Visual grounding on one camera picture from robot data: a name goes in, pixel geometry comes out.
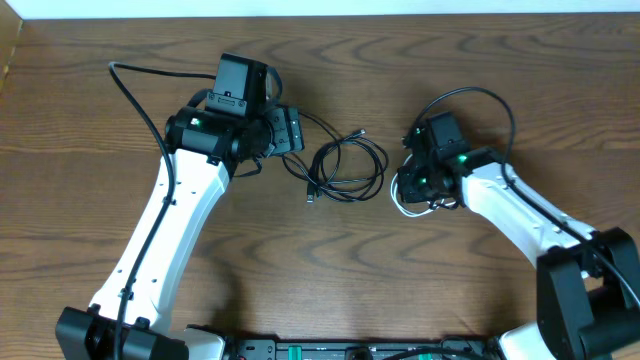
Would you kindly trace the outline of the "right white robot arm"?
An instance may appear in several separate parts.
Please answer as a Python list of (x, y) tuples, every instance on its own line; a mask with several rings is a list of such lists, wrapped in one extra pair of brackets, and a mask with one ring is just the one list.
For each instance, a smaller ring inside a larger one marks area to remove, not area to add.
[(407, 216), (465, 207), (536, 270), (534, 322), (497, 338), (501, 359), (608, 359), (639, 340), (639, 255), (620, 228), (598, 231), (533, 190), (491, 148), (413, 149), (392, 180)]

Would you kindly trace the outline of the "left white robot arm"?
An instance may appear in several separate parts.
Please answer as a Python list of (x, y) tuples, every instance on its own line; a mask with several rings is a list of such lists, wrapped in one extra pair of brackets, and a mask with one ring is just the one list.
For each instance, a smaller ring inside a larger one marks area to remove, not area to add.
[(55, 336), (67, 359), (220, 359), (204, 327), (170, 330), (179, 283), (202, 227), (237, 165), (303, 149), (299, 112), (240, 118), (185, 106), (167, 121), (151, 197), (113, 272), (86, 310), (67, 307)]

